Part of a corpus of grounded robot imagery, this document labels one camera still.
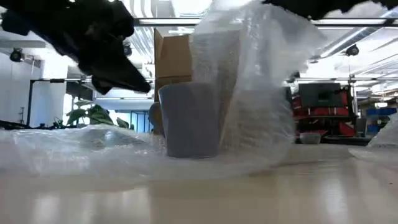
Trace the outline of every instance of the cardboard box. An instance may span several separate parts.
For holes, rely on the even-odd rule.
[[[215,34],[197,35],[196,40],[206,43],[208,35],[216,35],[215,42],[221,45],[211,46],[218,52],[216,58],[218,64],[218,76],[208,80],[208,68],[213,61],[204,61],[198,66],[198,79],[214,82],[218,89],[218,100],[220,104],[220,129],[224,127],[225,117],[228,112],[229,103],[233,94],[238,71],[239,58],[239,31],[221,31]],[[189,46],[190,36],[163,36],[155,29],[155,102],[159,101],[158,91],[165,85],[192,81],[192,55]]]
[[[163,36],[155,29],[155,102],[163,86],[191,80],[189,35]]]

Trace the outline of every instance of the table surface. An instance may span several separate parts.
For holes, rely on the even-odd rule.
[[[93,186],[95,192],[81,191]],[[290,163],[240,178],[140,186],[2,177],[0,223],[396,224],[398,174],[347,157]]]

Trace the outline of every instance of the plastic bag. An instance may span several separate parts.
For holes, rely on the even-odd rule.
[[[397,129],[398,114],[394,114],[366,147],[351,148],[349,152],[358,159],[398,170]]]
[[[114,126],[0,131],[0,167],[35,175],[134,181],[220,178],[277,164],[294,140],[282,80],[322,44],[311,23],[253,1],[210,10],[192,35],[194,79],[215,83],[221,141],[216,157],[167,157],[163,137]]]
[[[214,83],[222,152],[278,163],[295,126],[282,82],[304,66],[323,36],[309,21],[260,1],[213,11],[191,39],[193,79]]]

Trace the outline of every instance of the clear plastic wrap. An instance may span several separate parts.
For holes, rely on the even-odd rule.
[[[366,147],[352,148],[349,152],[369,162],[398,170],[398,114],[390,116],[390,121],[369,142]]]
[[[0,131],[0,168],[35,175],[90,175],[134,181],[241,175],[279,163],[294,140],[282,80],[323,36],[279,7],[250,2],[210,10],[192,35],[194,80],[214,83],[220,151],[206,159],[166,156],[162,136],[115,126]]]
[[[220,150],[278,162],[294,139],[282,82],[305,65],[323,36],[309,21],[251,1],[223,12],[213,4],[191,39],[193,80],[213,83]]]

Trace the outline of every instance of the potted plant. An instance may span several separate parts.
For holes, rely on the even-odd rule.
[[[75,121],[78,121],[80,118],[89,118],[90,124],[108,124],[114,125],[111,117],[109,116],[109,111],[102,108],[100,105],[95,105],[92,101],[89,100],[81,100],[75,103],[79,108],[72,110],[67,113],[69,116],[67,126],[72,125]],[[90,108],[82,109],[80,107],[86,105],[93,105]],[[120,118],[117,118],[116,122],[120,128],[129,128],[129,123],[123,121]]]

